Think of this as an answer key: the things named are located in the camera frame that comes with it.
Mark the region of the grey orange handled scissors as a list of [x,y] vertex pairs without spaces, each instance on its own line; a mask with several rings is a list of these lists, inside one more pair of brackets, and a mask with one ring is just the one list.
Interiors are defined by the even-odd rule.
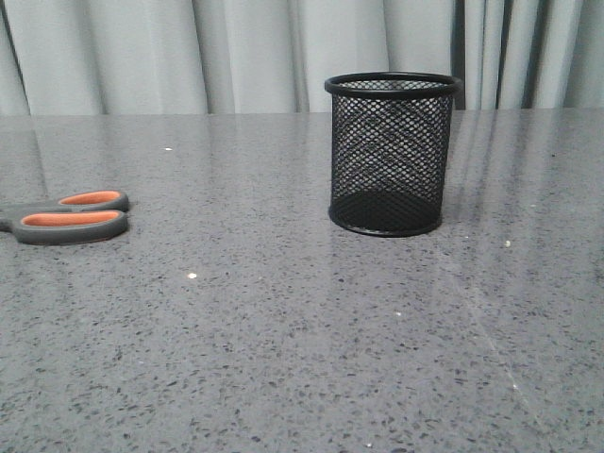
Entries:
[[1,229],[20,243],[65,245],[111,239],[128,227],[125,193],[104,190],[1,207]]

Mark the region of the light grey curtain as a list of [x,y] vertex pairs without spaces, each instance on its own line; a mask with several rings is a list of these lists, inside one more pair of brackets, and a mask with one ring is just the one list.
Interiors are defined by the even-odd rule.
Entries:
[[461,109],[599,108],[599,1],[5,1],[5,115],[321,112],[327,78],[453,75]]

